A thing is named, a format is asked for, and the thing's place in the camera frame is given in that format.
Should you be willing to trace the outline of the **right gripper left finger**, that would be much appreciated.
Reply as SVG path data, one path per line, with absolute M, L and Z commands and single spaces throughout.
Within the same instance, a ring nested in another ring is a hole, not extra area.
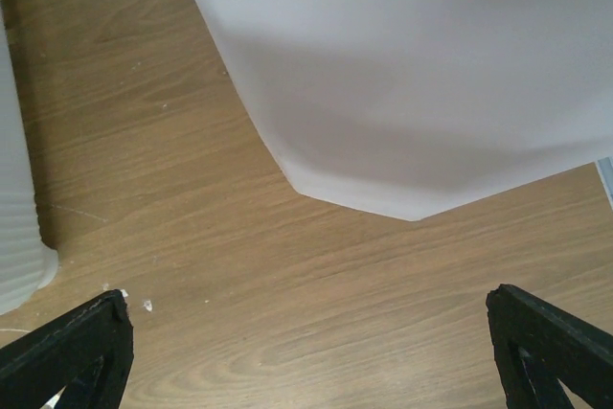
M 132 363 L 127 304 L 108 290 L 1 348 L 1 406 L 118 408 Z

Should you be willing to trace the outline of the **white rectangular tub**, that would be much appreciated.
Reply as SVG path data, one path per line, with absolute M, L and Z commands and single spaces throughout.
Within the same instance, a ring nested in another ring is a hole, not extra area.
M 42 241 L 34 181 L 11 53 L 1 29 L 1 313 L 13 311 L 47 286 L 57 251 Z

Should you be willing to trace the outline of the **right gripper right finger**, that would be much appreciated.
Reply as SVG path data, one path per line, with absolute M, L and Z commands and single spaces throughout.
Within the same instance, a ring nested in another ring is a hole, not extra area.
M 512 284 L 486 299 L 494 361 L 509 408 L 612 406 L 612 335 Z

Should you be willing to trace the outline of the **white faceted bin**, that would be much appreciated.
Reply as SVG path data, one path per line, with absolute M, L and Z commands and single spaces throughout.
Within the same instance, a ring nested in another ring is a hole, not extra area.
M 612 163 L 612 0 L 194 0 L 293 189 L 419 220 Z

